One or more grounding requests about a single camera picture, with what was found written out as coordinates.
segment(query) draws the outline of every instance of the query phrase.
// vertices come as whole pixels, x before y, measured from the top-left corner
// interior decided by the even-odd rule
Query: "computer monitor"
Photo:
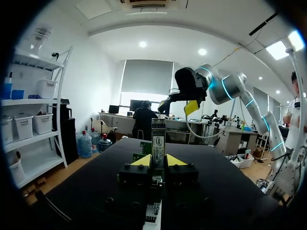
[[[119,106],[118,105],[110,105],[109,106],[109,113],[110,114],[118,114]]]
[[[135,111],[138,108],[142,108],[143,101],[139,100],[130,100],[130,111]]]

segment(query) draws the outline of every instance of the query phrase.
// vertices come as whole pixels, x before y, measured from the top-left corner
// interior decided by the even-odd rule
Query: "black table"
[[[80,168],[46,196],[72,219],[95,216],[94,222],[99,222],[99,215],[107,215],[100,209],[106,197],[121,192],[117,183],[120,168],[125,163],[132,162],[133,152],[141,151],[140,140],[124,138]],[[236,166],[212,147],[166,144],[166,153],[186,163],[194,163],[199,170],[199,183],[212,200],[214,219],[220,220],[214,228],[235,224],[239,221],[238,218],[244,219],[245,215],[251,215],[251,210],[265,196]],[[120,228],[117,221],[113,229],[116,227]],[[167,193],[163,193],[161,229],[175,228],[180,228],[180,221],[172,212]]]

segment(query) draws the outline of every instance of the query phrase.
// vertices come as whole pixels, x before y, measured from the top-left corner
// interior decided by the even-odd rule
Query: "man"
[[[152,139],[152,118],[158,118],[157,115],[151,110],[152,103],[150,101],[143,101],[142,108],[135,110],[133,119],[135,124],[132,130],[133,138],[138,138],[138,131],[142,130],[143,133],[139,132],[139,138],[144,140]]]
[[[290,126],[289,134],[286,140],[286,147],[287,152],[291,153],[292,149],[295,148],[295,144],[297,142],[298,137],[298,128],[299,128],[299,122],[300,122],[300,103],[303,101],[305,104],[305,108],[307,108],[307,99],[303,98],[303,100],[300,100],[299,96],[299,88],[296,78],[296,73],[293,72],[291,76],[292,84],[294,87],[294,91],[296,93],[295,100],[291,101],[289,104],[288,112],[285,116],[283,116],[283,122],[285,124],[288,124]],[[307,124],[304,126],[304,140],[307,139]]]

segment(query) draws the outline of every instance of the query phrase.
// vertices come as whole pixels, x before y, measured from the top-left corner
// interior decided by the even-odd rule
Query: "window blind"
[[[127,60],[121,91],[168,95],[173,64],[168,61]]]

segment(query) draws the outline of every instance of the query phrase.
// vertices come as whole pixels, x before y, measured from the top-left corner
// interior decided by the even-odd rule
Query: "white box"
[[[13,179],[16,184],[19,184],[25,179],[24,170],[21,166],[21,161],[18,160],[16,163],[10,166],[10,170],[13,176]]]
[[[241,166],[241,164],[243,163],[243,160],[242,160],[242,158],[240,158],[240,157],[238,157],[238,159],[239,159],[239,162],[238,162],[238,163],[233,163],[233,164],[239,169],[240,166]]]
[[[57,82],[42,79],[36,82],[37,94],[44,99],[53,99],[56,91]]]
[[[53,114],[34,116],[34,131],[38,134],[51,132],[52,116]]]
[[[1,133],[3,144],[13,142],[13,131],[12,131],[12,118],[9,116],[3,116],[1,120]]]
[[[242,164],[240,165],[240,169],[244,169],[244,168],[249,168],[252,164],[252,162],[255,160],[255,158],[253,158],[253,156],[250,154],[249,155],[249,159],[245,160],[245,154],[238,154],[238,157],[242,159]]]
[[[15,116],[19,140],[33,137],[32,118],[33,116],[26,114],[18,114]]]

